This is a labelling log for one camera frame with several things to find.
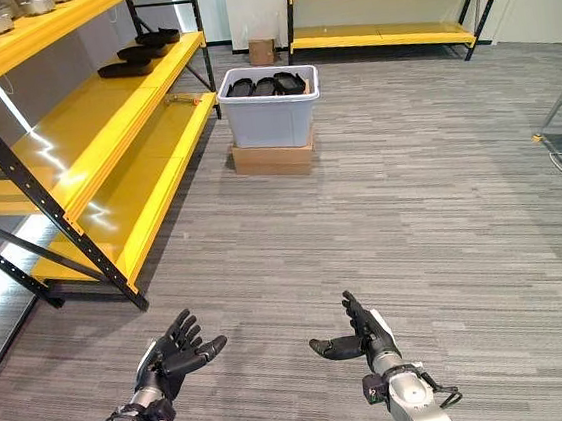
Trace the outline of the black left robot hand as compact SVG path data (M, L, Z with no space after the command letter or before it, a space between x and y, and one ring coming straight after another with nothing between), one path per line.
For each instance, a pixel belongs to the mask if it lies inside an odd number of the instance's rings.
M135 391L153 387L169 401L179 395L185 377L212 362L227 345L220 335L210 342L200 336L197 317L184 309L145 352L136 373Z

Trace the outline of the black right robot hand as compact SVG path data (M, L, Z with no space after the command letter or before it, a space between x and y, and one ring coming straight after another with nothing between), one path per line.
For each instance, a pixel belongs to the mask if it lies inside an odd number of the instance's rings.
M341 304L354 334L326 340L310 339L309 347L320 357L333 361L365 356L370 368L373 368L373 362L380 355L395 354L401 358L393 335L387 332L372 312L347 290L342 292L342 298Z

